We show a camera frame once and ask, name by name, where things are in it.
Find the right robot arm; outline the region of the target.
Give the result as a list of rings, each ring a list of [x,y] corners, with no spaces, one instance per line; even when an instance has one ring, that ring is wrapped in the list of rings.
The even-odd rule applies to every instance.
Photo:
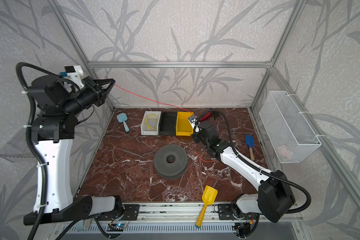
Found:
[[[302,212],[311,205],[311,194],[289,181],[282,171],[273,172],[240,153],[233,143],[231,127],[227,127],[229,139],[225,141],[220,139],[211,122],[201,121],[195,115],[191,115],[188,121],[195,143],[202,143],[212,158],[234,169],[257,190],[256,194],[242,194],[231,202],[235,218],[259,214],[277,223],[283,215]]]

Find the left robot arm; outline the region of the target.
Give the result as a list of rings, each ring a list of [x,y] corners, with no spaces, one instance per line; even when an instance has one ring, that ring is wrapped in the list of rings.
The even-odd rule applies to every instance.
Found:
[[[24,216],[31,226],[29,239],[42,224],[68,222],[70,227],[82,220],[100,216],[120,218],[125,208],[119,196],[74,197],[70,187],[70,157],[78,115],[100,107],[115,85],[114,79],[85,77],[80,66],[66,66],[59,74],[43,70],[43,75],[27,84],[23,68],[38,66],[20,62],[16,74],[30,103],[25,125],[26,143],[37,160],[38,187],[33,211]]]

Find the grey cable spool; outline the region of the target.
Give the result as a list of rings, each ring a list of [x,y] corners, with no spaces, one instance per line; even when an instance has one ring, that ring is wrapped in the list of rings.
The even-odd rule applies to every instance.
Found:
[[[179,145],[165,145],[156,152],[154,166],[162,178],[176,180],[187,170],[188,155]]]

